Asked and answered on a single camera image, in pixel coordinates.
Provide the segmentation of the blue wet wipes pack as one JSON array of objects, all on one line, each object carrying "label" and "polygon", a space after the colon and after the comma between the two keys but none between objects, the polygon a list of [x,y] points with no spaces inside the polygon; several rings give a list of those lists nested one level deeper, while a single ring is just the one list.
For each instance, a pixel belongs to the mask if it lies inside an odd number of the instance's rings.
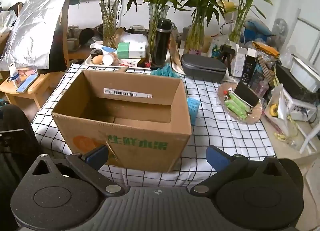
[{"label": "blue wet wipes pack", "polygon": [[192,125],[194,125],[197,117],[197,112],[199,110],[200,101],[194,98],[188,97],[187,104],[188,104],[190,122]]}]

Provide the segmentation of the black foam sponge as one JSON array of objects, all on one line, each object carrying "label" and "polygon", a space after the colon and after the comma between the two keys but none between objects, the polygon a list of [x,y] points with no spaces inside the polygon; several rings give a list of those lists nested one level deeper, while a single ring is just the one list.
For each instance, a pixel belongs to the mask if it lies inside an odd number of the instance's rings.
[{"label": "black foam sponge", "polygon": [[259,103],[259,97],[256,93],[242,81],[237,84],[234,93],[252,107],[255,107]]}]

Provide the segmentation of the teal fluffy cloth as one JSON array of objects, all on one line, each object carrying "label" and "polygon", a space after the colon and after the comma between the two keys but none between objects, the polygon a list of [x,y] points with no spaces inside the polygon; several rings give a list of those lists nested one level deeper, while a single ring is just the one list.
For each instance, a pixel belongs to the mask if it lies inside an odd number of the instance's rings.
[{"label": "teal fluffy cloth", "polygon": [[170,77],[170,78],[180,78],[176,72],[171,68],[170,64],[166,64],[163,68],[158,68],[156,70],[152,70],[151,75],[153,76],[163,76],[163,77]]}]

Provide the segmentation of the checkered tablecloth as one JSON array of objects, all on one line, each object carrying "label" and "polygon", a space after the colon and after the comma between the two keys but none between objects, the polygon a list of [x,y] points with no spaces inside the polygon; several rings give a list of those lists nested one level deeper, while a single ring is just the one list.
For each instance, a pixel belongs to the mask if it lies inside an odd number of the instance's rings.
[{"label": "checkered tablecloth", "polygon": [[[44,152],[54,158],[71,154],[51,115],[63,93],[69,88],[86,65],[72,64],[54,92],[33,119],[31,126]],[[246,124],[237,122],[223,112],[217,98],[218,83],[180,76],[188,97],[200,101],[192,136],[174,170],[170,173],[146,172],[105,165],[100,173],[124,186],[188,187],[215,174],[206,161],[206,149],[217,146],[227,154],[242,154],[254,161],[274,156],[272,143],[261,122]]]}]

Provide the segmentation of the green wipes pack on plate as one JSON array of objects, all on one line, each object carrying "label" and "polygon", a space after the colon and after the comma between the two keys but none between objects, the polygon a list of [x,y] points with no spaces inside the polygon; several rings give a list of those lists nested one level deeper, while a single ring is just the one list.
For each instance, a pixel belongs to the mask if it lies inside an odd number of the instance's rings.
[{"label": "green wipes pack on plate", "polygon": [[225,106],[241,119],[246,119],[252,108],[233,93],[225,95]]}]

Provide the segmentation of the cardboard box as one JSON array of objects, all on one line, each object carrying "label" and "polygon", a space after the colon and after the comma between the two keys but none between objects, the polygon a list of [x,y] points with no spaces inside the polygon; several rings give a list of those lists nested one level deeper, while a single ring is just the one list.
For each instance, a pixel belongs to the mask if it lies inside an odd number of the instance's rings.
[{"label": "cardboard box", "polygon": [[52,117],[72,152],[105,145],[108,164],[127,169],[171,172],[191,137],[179,78],[84,70]]}]

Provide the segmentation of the grey zip case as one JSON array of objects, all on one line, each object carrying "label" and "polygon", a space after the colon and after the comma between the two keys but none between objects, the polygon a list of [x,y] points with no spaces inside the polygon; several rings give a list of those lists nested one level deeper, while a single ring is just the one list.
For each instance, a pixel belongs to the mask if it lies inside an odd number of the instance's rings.
[{"label": "grey zip case", "polygon": [[193,54],[183,54],[181,66],[186,76],[213,83],[222,81],[227,71],[218,59]]}]

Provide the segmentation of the beige egg-shaped sponge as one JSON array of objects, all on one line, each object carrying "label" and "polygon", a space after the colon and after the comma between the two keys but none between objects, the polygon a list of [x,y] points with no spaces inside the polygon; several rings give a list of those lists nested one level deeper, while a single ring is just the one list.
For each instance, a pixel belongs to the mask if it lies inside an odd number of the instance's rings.
[{"label": "beige egg-shaped sponge", "polygon": [[94,57],[92,58],[92,63],[93,63],[94,65],[103,64],[103,57],[104,57],[104,55],[94,56]]}]

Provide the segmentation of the white round jar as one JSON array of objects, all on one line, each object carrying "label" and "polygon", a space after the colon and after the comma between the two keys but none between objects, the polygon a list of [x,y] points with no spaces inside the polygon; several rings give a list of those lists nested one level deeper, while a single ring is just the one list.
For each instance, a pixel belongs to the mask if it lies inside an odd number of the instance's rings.
[{"label": "white round jar", "polygon": [[117,55],[114,52],[105,54],[103,57],[103,65],[112,65],[117,60]]}]

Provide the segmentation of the pink white flat box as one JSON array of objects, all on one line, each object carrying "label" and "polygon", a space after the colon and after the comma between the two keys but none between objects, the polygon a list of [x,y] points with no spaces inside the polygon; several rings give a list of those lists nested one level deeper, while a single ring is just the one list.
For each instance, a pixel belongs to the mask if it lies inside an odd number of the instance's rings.
[{"label": "pink white flat box", "polygon": [[119,59],[119,64],[129,67],[138,67],[141,58]]}]

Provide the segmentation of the black tape roll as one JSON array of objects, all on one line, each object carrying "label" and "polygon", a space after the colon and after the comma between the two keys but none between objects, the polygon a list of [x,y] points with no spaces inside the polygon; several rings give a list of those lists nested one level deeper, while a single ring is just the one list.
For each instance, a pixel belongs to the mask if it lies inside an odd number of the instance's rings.
[{"label": "black tape roll", "polygon": [[94,58],[96,56],[103,55],[103,52],[101,49],[93,49],[91,50],[90,55],[91,55],[91,58]]}]

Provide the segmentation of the white serving tray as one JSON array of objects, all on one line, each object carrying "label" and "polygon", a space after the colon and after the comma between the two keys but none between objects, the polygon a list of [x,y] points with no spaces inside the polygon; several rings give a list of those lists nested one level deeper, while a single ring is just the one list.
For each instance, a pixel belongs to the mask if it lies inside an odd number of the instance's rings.
[{"label": "white serving tray", "polygon": [[85,60],[85,65],[89,67],[129,67],[133,69],[145,69],[149,70],[150,67],[146,67],[145,64],[142,64],[143,60],[141,58],[137,59],[118,59],[116,56],[111,53],[106,55],[97,55],[92,57],[89,55]]}]

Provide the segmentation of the green white tissue box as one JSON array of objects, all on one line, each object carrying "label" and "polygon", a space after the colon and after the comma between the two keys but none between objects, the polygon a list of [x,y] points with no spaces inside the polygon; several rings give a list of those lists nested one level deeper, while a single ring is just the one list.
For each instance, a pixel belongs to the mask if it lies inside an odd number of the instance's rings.
[{"label": "green white tissue box", "polygon": [[121,42],[117,47],[117,56],[119,59],[145,58],[145,42]]}]

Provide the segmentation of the black thermos bottle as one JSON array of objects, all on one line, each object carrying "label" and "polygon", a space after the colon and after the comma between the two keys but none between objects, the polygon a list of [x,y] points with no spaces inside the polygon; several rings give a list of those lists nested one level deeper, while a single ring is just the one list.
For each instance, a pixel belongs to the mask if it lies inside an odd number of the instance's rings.
[{"label": "black thermos bottle", "polygon": [[161,69],[165,66],[170,34],[174,23],[169,19],[159,19],[156,27],[155,45],[152,53],[151,70]]}]

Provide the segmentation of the left glass vase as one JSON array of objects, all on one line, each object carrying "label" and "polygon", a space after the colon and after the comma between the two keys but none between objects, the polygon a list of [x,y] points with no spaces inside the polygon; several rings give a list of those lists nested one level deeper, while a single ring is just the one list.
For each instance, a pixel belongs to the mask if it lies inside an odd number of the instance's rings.
[{"label": "left glass vase", "polygon": [[115,47],[114,34],[117,29],[119,17],[120,1],[111,1],[99,3],[103,26],[103,44],[104,46]]}]

